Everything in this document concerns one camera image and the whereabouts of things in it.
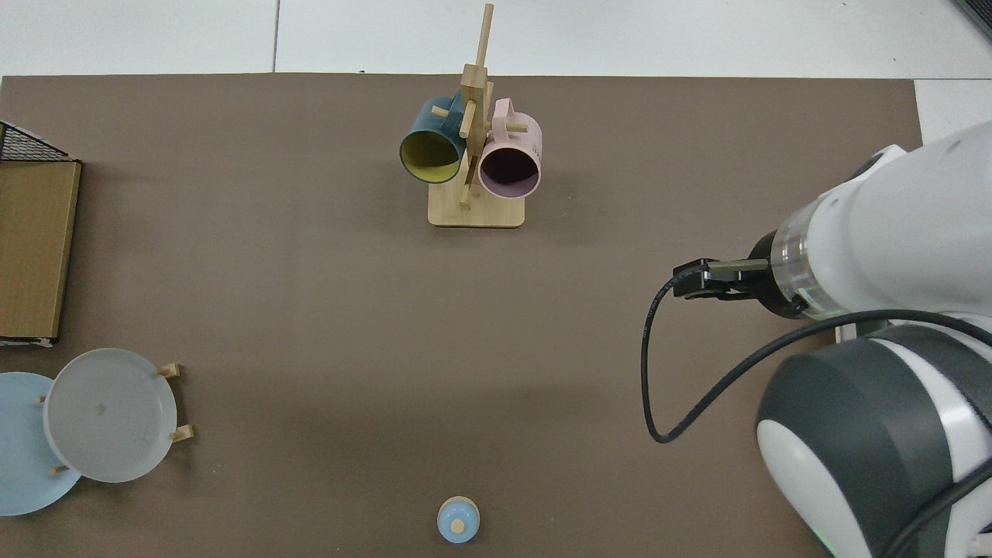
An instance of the plate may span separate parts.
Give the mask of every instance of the plate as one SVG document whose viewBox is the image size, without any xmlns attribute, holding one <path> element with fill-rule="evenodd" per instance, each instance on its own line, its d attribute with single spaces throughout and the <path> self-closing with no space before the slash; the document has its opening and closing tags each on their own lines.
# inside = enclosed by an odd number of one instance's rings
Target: plate
<svg viewBox="0 0 992 558">
<path fill-rule="evenodd" d="M 45 401 L 45 435 L 63 463 L 104 483 L 134 481 L 169 452 L 176 399 L 158 368 L 124 349 L 74 358 Z"/>
<path fill-rule="evenodd" d="M 46 395 L 52 380 L 28 372 L 0 373 L 0 515 L 37 511 L 63 497 L 79 480 L 62 465 L 45 437 L 45 406 L 35 398 Z"/>
</svg>

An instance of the mug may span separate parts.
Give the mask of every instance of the mug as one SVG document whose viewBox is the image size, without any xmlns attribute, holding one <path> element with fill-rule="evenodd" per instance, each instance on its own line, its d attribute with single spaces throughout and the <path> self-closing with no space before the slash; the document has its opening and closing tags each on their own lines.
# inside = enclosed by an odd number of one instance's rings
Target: mug
<svg viewBox="0 0 992 558">
<path fill-rule="evenodd" d="M 437 115 L 434 107 L 447 115 Z M 465 153 L 465 140 L 458 136 L 464 111 L 461 91 L 451 97 L 435 97 L 421 107 L 400 143 L 400 161 L 415 178 L 439 184 L 458 174 Z"/>
<path fill-rule="evenodd" d="M 526 132 L 507 130 L 508 125 L 521 124 Z M 529 196 L 541 182 L 541 126 L 527 114 L 514 112 L 507 98 L 496 101 L 492 128 L 479 157 L 479 184 L 499 198 Z"/>
</svg>

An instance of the small blue object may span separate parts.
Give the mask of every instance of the small blue object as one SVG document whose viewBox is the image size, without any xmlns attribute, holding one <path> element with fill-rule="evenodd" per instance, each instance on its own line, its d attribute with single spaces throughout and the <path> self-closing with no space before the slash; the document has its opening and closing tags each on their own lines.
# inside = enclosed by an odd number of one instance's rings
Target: small blue object
<svg viewBox="0 0 992 558">
<path fill-rule="evenodd" d="M 28 372 L 0 373 L 0 516 L 37 511 L 65 495 L 79 480 L 62 465 L 45 437 L 45 405 L 52 381 Z"/>
<path fill-rule="evenodd" d="M 465 496 L 449 498 L 437 512 L 437 530 L 447 542 L 468 542 L 479 532 L 479 508 Z"/>
</svg>

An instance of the black cable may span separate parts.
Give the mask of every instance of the black cable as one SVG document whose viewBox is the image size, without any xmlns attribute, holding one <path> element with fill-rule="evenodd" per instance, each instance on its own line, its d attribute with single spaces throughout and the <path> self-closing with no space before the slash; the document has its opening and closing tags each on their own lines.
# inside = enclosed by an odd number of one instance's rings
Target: black cable
<svg viewBox="0 0 992 558">
<path fill-rule="evenodd" d="M 785 334 L 752 352 L 747 358 L 741 360 L 740 363 L 734 366 L 720 379 L 720 381 L 710 388 L 709 391 L 707 391 L 706 394 L 699 399 L 695 406 L 693 406 L 692 409 L 685 414 L 681 421 L 679 421 L 679 423 L 671 431 L 669 431 L 668 434 L 660 434 L 655 428 L 655 421 L 651 414 L 651 398 L 648 389 L 648 341 L 651 338 L 651 326 L 655 321 L 655 314 L 658 311 L 658 306 L 661 304 L 662 299 L 665 298 L 665 295 L 672 290 L 675 284 L 690 275 L 706 271 L 708 268 L 709 266 L 706 264 L 693 266 L 682 271 L 681 273 L 678 273 L 671 280 L 669 280 L 669 282 L 667 282 L 665 286 L 658 291 L 658 295 L 655 296 L 655 300 L 652 302 L 651 308 L 648 310 L 648 318 L 644 324 L 644 335 L 641 338 L 641 399 L 644 404 L 644 418 L 648 425 L 648 432 L 651 434 L 651 437 L 660 444 L 668 444 L 678 438 L 686 428 L 688 428 L 697 418 L 699 418 L 699 415 L 706 410 L 706 407 L 708 407 L 727 389 L 727 387 L 730 386 L 730 384 L 744 375 L 744 372 L 751 369 L 758 362 L 761 362 L 771 354 L 799 340 L 830 331 L 840 326 L 862 324 L 865 322 L 873 322 L 878 320 L 901 320 L 907 322 L 933 324 L 935 326 L 941 326 L 965 334 L 992 348 L 992 334 L 986 332 L 978 326 L 974 326 L 963 320 L 958 320 L 950 316 L 945 316 L 944 314 L 936 314 L 933 312 L 924 312 L 920 310 L 869 310 L 866 312 L 855 312 L 852 314 L 837 316 L 835 318 L 828 318 Z M 927 504 L 921 507 L 920 510 L 918 510 L 914 515 L 913 519 L 903 525 L 899 532 L 897 532 L 891 539 L 882 556 L 884 558 L 897 558 L 905 551 L 906 546 L 914 538 L 916 538 L 917 534 L 924 526 L 927 525 L 928 522 L 989 479 L 992 479 L 992 458 L 986 460 L 961 481 L 941 490 Z"/>
<path fill-rule="evenodd" d="M 927 523 L 930 523 L 932 519 L 955 505 L 989 479 L 992 479 L 992 459 L 986 460 L 967 477 L 941 490 L 924 504 L 913 516 L 913 519 L 907 521 L 896 533 L 896 536 L 892 537 L 886 551 L 882 554 L 882 558 L 898 558 L 903 552 L 906 552 L 906 547 L 916 538 L 920 530 L 927 526 Z"/>
</svg>

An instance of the white floor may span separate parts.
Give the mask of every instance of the white floor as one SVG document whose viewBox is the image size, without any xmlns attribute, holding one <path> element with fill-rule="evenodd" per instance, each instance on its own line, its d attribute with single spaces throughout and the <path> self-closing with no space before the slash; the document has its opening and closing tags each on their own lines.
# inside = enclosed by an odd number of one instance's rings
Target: white floor
<svg viewBox="0 0 992 558">
<path fill-rule="evenodd" d="M 992 119 L 951 0 L 495 0 L 492 74 L 917 80 L 925 141 Z M 0 0 L 0 76 L 461 72 L 482 0 Z"/>
</svg>

